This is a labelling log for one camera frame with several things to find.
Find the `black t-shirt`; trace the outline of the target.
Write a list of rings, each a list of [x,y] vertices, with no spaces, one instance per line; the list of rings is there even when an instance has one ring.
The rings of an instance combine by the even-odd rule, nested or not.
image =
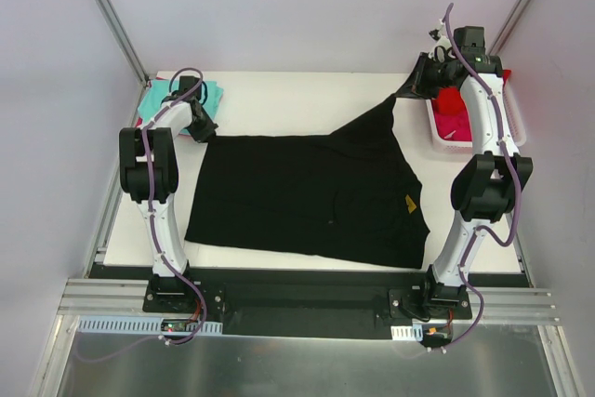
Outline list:
[[[186,240],[420,268],[430,231],[393,132],[395,103],[327,135],[212,139]]]

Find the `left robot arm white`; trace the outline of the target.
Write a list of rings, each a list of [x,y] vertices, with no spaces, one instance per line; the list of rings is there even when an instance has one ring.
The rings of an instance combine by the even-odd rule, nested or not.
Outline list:
[[[208,88],[197,76],[182,76],[169,86],[156,112],[141,126],[119,132],[119,178],[136,203],[150,239],[152,272],[179,277],[188,267],[175,215],[179,167],[174,141],[188,134],[197,143],[215,137],[217,125],[205,110]]]

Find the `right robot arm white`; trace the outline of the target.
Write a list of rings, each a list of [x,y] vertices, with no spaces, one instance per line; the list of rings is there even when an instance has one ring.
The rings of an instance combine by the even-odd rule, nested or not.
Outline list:
[[[451,296],[465,287],[483,238],[495,234],[493,225],[505,215],[519,215],[533,161],[520,154],[510,131],[504,70],[500,58],[485,51],[484,29],[451,29],[442,23],[430,36],[434,46],[420,53],[396,95],[430,100],[448,87],[456,89],[467,110],[472,147],[470,160],[452,183],[451,230],[430,265],[429,288],[418,294],[420,310],[436,318],[450,309]]]

